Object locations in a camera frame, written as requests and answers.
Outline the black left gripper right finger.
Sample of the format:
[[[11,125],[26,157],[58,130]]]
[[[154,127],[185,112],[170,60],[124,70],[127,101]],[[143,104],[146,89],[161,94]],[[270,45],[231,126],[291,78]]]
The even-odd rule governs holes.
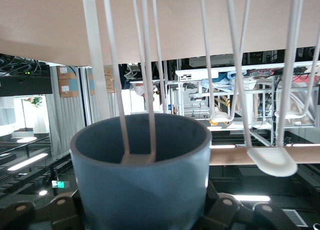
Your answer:
[[[218,193],[211,182],[197,229],[299,229],[278,206],[258,202],[245,207],[233,195]]]

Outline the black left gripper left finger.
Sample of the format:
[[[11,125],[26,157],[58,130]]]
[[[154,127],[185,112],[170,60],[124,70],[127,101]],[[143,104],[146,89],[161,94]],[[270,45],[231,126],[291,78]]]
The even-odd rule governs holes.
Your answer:
[[[62,193],[37,208],[33,202],[17,202],[0,211],[1,229],[85,229],[79,192]]]

